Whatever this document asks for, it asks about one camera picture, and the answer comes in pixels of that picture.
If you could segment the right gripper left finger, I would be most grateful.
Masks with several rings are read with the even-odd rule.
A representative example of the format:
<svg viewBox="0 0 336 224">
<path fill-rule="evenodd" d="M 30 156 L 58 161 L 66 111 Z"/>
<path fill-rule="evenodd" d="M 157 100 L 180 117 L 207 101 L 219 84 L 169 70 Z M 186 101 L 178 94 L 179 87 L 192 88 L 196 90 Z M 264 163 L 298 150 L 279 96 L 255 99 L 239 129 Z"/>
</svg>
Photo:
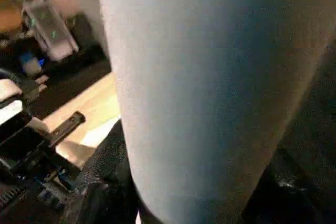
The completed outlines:
<svg viewBox="0 0 336 224">
<path fill-rule="evenodd" d="M 138 197 L 121 120 L 85 163 L 78 177 L 79 223 L 135 223 Z"/>
</svg>

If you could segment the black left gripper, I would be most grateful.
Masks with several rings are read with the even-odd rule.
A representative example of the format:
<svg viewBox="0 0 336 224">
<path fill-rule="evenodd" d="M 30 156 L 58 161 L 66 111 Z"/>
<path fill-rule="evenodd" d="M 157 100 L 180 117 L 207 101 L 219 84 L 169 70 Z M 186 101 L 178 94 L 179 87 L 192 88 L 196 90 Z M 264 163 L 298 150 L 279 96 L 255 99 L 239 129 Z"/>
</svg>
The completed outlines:
<svg viewBox="0 0 336 224">
<path fill-rule="evenodd" d="M 1 208 L 9 208 L 28 192 L 55 208 L 62 205 L 74 190 L 80 169 L 56 147 L 85 120 L 76 111 L 49 132 L 39 119 L 20 113 L 1 125 Z"/>
</svg>

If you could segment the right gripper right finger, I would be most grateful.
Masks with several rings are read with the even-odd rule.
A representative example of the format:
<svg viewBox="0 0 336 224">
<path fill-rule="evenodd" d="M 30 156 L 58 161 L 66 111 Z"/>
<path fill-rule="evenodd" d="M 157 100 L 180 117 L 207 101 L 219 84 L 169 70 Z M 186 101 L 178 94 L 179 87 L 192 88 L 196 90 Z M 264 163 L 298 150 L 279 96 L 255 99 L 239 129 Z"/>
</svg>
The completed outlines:
<svg viewBox="0 0 336 224">
<path fill-rule="evenodd" d="M 241 213 L 242 223 L 335 223 L 335 195 L 324 193 L 277 150 Z"/>
</svg>

